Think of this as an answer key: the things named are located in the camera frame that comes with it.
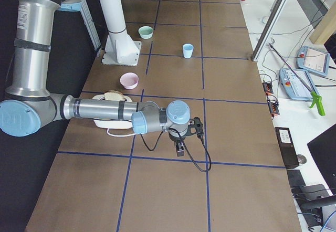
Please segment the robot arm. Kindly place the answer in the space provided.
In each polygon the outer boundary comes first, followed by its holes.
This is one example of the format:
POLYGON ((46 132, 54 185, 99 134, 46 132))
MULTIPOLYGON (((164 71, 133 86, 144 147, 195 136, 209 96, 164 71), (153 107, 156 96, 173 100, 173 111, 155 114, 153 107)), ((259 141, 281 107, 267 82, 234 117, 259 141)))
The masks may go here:
POLYGON ((129 121, 133 133, 167 132, 177 155, 187 151, 191 135, 190 109, 180 100, 160 108, 154 102, 94 100, 54 94, 46 89, 54 13, 81 9, 81 0, 18 0, 14 41, 14 74, 1 102, 1 129, 12 136, 27 136, 60 119, 90 118, 129 121))

